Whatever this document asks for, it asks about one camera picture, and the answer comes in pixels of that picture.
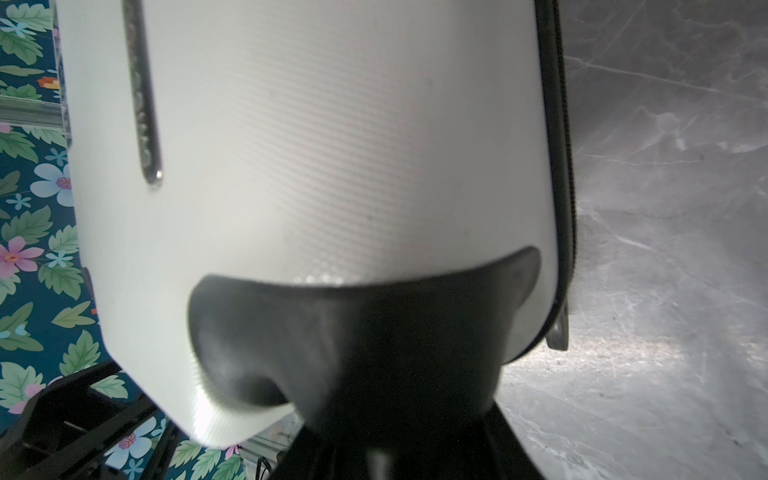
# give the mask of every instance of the black plastic frame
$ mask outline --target black plastic frame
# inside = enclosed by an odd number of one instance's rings
[[[554,195],[554,217],[558,235],[558,285],[552,308],[536,338],[516,357],[519,359],[537,346],[552,328],[565,307],[568,286],[576,262],[576,199],[568,131],[568,99],[565,91],[565,66],[558,0],[534,0],[538,32],[541,88],[547,125],[547,146]]]

